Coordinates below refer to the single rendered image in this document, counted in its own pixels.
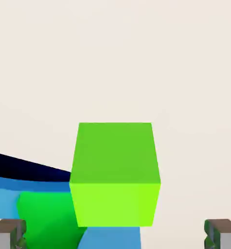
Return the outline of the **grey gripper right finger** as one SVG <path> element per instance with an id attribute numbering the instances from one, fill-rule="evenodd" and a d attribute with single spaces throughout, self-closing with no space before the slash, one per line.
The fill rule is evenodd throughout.
<path id="1" fill-rule="evenodd" d="M 206 219 L 204 249 L 231 249 L 231 220 Z"/>

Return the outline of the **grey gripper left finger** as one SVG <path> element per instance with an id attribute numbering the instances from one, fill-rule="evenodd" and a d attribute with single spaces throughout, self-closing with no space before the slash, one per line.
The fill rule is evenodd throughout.
<path id="1" fill-rule="evenodd" d="M 27 249 L 26 221 L 23 219 L 0 220 L 0 249 Z"/>

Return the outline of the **small lime green cube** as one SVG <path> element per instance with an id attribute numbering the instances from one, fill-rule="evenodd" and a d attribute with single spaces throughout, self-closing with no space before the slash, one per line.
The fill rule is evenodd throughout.
<path id="1" fill-rule="evenodd" d="M 80 123 L 70 189 L 80 227 L 150 227 L 160 191 L 150 123 Z"/>

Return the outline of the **large blue box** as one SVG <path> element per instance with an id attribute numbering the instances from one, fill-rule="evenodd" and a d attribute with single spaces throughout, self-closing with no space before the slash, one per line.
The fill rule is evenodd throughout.
<path id="1" fill-rule="evenodd" d="M 112 193 L 92 194 L 80 227 L 67 181 L 0 178 L 0 219 L 26 221 L 26 249 L 141 249 L 140 229 L 126 221 L 127 204 Z"/>

